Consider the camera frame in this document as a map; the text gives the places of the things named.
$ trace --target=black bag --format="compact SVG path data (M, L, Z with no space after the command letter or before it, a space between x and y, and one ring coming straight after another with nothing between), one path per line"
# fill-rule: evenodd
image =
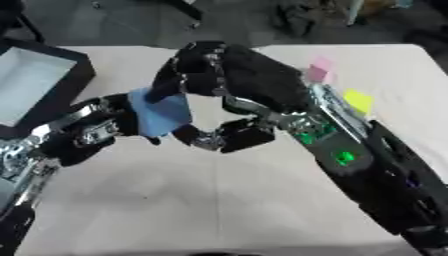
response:
M273 4L271 23L280 31L292 36L308 35L323 13L321 5L326 0L276 0Z

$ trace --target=black tray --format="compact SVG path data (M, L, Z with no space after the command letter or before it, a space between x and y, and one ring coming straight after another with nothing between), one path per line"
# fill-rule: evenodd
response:
M24 137L61 115L94 76L84 53L2 39L0 139Z

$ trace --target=robotic hand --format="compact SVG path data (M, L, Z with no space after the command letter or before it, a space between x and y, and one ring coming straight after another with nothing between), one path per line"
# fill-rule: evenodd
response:
M248 118L213 132L189 125L173 134L208 150L233 152L288 132L330 179L374 221L422 255L448 255L448 189L405 143L368 121L328 85L242 46L188 45L161 69L150 102L179 92L222 96Z
M138 135L138 122L127 95L117 94L76 104L26 138L0 141L0 255L14 255L34 221L42 189L59 167L87 160L115 136Z

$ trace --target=table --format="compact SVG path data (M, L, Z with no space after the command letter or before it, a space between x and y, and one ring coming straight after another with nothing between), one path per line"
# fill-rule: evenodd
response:
M174 51L143 46L71 47L98 76L78 100L149 86ZM374 115L443 172L448 163L448 78L412 45L270 46L295 67L332 59L338 90L375 97ZM190 96L195 122L214 128L235 116L217 99ZM18 255L185 255L233 248L274 256L417 255L366 217L286 134L219 155L171 137L159 147L123 138L67 168L45 190Z

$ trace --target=green light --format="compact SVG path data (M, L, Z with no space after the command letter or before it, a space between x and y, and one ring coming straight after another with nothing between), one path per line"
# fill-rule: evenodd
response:
M336 161L342 166L347 166L353 160L355 160L355 155L348 151L342 151L336 155Z
M302 133L297 134L297 136L299 137L300 141L303 144L307 144L307 145L313 144L314 138L309 133L302 132Z

